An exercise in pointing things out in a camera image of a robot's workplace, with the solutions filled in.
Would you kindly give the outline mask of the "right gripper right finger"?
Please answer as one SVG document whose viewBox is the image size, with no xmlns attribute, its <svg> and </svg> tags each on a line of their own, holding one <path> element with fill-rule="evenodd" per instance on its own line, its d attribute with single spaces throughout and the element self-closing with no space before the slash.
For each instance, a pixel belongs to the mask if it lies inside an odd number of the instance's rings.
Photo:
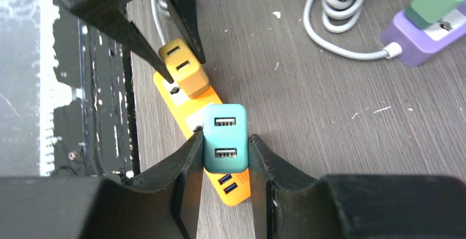
<svg viewBox="0 0 466 239">
<path fill-rule="evenodd" d="M 315 179 L 253 135 L 256 238 L 465 238 L 465 183 L 438 175 Z"/>
</svg>

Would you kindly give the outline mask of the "teal plug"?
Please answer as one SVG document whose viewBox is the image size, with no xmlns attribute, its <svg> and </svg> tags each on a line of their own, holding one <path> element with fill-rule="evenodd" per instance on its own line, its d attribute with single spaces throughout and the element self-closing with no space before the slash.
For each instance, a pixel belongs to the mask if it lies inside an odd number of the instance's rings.
<svg viewBox="0 0 466 239">
<path fill-rule="evenodd" d="M 204 168 L 212 174 L 248 168 L 248 122 L 241 104 L 211 104 L 204 111 Z"/>
</svg>

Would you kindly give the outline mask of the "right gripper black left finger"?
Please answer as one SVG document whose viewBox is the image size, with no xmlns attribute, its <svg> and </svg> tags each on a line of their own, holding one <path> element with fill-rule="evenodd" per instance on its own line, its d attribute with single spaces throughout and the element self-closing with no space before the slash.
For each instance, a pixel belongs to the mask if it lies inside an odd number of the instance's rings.
<svg viewBox="0 0 466 239">
<path fill-rule="evenodd" d="M 2 177 L 1 238 L 195 238 L 203 134 L 126 180 Z"/>
</svg>

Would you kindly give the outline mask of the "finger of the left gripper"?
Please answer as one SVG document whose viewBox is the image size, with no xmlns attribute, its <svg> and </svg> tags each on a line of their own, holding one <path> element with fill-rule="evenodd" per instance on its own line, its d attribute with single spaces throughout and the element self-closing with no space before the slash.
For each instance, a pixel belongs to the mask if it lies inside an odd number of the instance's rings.
<svg viewBox="0 0 466 239">
<path fill-rule="evenodd" d="M 160 12 L 170 16 L 201 64 L 206 63 L 197 24 L 196 0 L 157 0 Z"/>
</svg>

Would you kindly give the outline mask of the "orange power strip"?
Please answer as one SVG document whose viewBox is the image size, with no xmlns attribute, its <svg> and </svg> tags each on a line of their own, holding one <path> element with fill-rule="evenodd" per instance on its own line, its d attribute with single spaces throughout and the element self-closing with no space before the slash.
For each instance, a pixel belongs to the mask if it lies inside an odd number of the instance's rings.
<svg viewBox="0 0 466 239">
<path fill-rule="evenodd" d="M 212 87 L 198 98 L 190 99 L 177 83 L 166 82 L 158 72 L 153 75 L 153 82 L 186 138 L 202 126 L 205 107 L 221 103 Z M 251 196 L 249 170 L 236 174 L 205 173 L 224 204 L 234 207 Z"/>
</svg>

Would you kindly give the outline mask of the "yellow plug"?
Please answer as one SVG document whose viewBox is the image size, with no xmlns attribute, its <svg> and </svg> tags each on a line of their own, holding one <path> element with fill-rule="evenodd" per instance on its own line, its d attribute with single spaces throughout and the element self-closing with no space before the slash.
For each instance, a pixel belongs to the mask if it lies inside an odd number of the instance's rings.
<svg viewBox="0 0 466 239">
<path fill-rule="evenodd" d="M 169 41 L 158 54 L 174 82 L 189 98 L 195 99 L 210 88 L 209 78 L 200 61 L 183 39 Z"/>
</svg>

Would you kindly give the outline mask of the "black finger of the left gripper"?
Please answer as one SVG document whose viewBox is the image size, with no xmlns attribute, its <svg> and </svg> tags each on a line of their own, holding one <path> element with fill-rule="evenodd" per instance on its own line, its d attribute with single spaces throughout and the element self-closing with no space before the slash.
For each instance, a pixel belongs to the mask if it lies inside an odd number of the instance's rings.
<svg viewBox="0 0 466 239">
<path fill-rule="evenodd" d="M 146 60 L 167 82 L 174 79 L 136 25 L 123 14 L 132 0 L 55 0 L 72 15 L 94 26 Z"/>
</svg>

